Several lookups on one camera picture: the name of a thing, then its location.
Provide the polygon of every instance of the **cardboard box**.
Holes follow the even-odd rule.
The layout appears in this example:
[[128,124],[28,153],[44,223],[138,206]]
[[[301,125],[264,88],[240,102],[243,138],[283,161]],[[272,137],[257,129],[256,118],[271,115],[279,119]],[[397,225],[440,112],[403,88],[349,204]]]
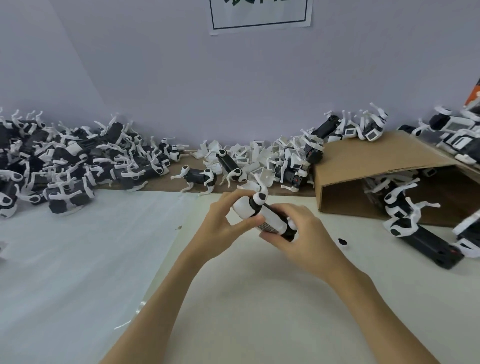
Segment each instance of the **cardboard box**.
[[438,173],[423,177],[407,196],[414,203],[428,201],[442,207],[424,208],[420,223],[454,227],[480,208],[480,184],[472,179],[473,169],[405,132],[384,133],[373,143],[345,139],[326,144],[324,158],[315,166],[318,208],[330,214],[387,220],[388,215],[365,195],[361,180],[422,168],[438,168]]

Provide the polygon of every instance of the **paper sign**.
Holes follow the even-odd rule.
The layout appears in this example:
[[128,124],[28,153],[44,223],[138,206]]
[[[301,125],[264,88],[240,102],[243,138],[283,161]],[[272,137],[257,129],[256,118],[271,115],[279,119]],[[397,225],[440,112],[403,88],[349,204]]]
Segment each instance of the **paper sign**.
[[210,35],[310,26],[313,0],[209,0]]

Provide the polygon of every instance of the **white sheet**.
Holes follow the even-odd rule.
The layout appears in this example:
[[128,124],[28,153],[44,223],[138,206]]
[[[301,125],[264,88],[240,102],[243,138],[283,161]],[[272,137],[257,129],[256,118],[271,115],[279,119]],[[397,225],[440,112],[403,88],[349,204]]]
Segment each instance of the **white sheet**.
[[96,191],[58,217],[0,221],[0,362],[97,363],[120,337],[196,194]]

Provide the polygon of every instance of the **forearm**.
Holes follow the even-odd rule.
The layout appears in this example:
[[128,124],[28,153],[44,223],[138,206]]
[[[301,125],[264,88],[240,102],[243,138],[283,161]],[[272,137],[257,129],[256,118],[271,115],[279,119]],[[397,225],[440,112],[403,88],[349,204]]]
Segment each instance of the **forearm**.
[[101,364],[160,363],[185,295],[202,265],[184,251]]
[[331,286],[357,321],[379,364],[438,364],[388,307],[370,277],[353,264],[336,272]]

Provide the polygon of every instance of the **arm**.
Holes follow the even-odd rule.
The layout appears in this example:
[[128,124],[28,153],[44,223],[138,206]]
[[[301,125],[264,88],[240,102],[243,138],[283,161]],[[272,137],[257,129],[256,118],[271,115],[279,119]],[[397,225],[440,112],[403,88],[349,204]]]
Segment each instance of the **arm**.
[[254,193],[247,190],[224,193],[218,202],[210,206],[192,241],[101,364],[162,362],[180,307],[197,273],[206,262],[227,250],[240,235],[264,222],[261,216],[233,226],[227,220],[232,205],[240,197]]
[[370,277],[343,255],[308,208],[291,204],[271,207],[293,219],[299,238],[289,243],[279,235],[263,232],[260,236],[335,290],[360,326],[379,364],[438,364],[388,307]]

